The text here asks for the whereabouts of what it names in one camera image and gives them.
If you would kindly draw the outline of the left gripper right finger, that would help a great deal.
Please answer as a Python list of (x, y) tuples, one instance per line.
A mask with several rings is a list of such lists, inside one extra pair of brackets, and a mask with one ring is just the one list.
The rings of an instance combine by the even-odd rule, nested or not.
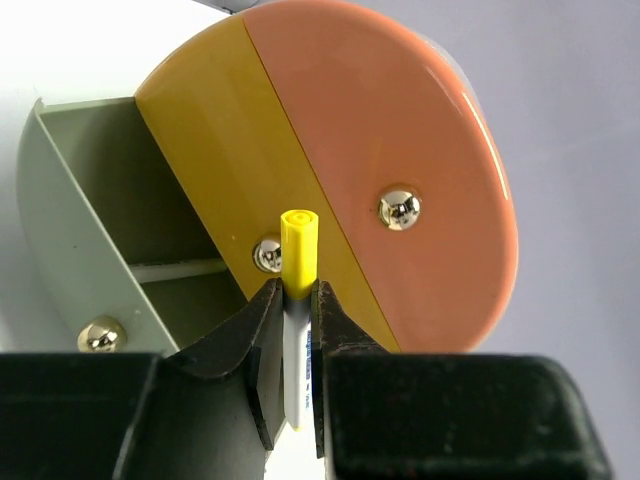
[(330, 479), (609, 479), (586, 402), (536, 355), (399, 354), (312, 290), (316, 454)]

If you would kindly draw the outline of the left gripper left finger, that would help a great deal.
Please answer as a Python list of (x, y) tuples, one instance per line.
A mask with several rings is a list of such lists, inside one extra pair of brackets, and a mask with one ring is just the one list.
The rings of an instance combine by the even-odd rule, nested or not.
[(260, 479), (283, 422), (283, 290), (186, 349), (5, 354), (5, 479)]

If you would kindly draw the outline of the white pen pale yellow cap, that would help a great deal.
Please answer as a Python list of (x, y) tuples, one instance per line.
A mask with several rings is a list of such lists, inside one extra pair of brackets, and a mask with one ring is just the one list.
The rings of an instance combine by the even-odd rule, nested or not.
[(221, 259), (198, 259), (174, 263), (130, 265), (129, 270), (140, 284), (179, 280), (223, 272), (227, 269)]

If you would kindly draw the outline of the grey-green organizer bottom drawer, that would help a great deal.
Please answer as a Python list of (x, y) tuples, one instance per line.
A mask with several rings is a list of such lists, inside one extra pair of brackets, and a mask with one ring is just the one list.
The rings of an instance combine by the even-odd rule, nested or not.
[(37, 102), (17, 160), (27, 242), (73, 334), (112, 320), (127, 352), (173, 354), (237, 313), (228, 269), (140, 284), (130, 265), (221, 259), (130, 98)]

